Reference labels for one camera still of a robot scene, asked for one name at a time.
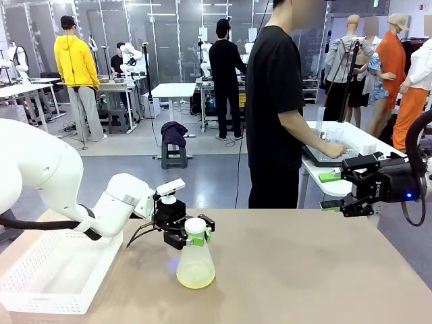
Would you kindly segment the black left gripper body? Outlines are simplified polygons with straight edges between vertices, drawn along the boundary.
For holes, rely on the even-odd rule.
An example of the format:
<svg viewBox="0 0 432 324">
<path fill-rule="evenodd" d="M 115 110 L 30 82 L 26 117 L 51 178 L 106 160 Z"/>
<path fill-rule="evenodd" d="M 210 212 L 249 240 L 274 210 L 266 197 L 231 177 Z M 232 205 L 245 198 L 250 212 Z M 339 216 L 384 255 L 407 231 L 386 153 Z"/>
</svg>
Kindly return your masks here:
<svg viewBox="0 0 432 324">
<path fill-rule="evenodd" d="M 172 204 L 165 204 L 162 199 L 156 202 L 155 224 L 164 232 L 185 234 L 186 204 L 176 200 Z"/>
</svg>

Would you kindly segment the person's right hand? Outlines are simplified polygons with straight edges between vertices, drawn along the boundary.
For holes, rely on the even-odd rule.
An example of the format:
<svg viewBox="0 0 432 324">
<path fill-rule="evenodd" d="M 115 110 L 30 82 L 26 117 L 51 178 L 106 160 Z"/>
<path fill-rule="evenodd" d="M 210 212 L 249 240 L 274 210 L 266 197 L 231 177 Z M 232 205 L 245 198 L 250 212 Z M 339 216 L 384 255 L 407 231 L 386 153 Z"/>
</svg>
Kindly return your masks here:
<svg viewBox="0 0 432 324">
<path fill-rule="evenodd" d="M 337 159 L 344 155 L 347 147 L 336 142 L 324 142 L 321 152 L 329 158 Z"/>
</svg>

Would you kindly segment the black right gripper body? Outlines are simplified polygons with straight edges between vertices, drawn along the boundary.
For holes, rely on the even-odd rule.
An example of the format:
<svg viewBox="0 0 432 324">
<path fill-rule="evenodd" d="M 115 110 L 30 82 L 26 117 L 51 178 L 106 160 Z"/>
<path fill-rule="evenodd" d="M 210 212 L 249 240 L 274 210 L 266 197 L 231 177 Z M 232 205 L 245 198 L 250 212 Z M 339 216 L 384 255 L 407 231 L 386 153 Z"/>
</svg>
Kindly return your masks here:
<svg viewBox="0 0 432 324">
<path fill-rule="evenodd" d="M 380 161 L 379 168 L 366 176 L 372 202 L 401 203 L 418 200 L 421 190 L 409 162 L 404 159 Z"/>
</svg>

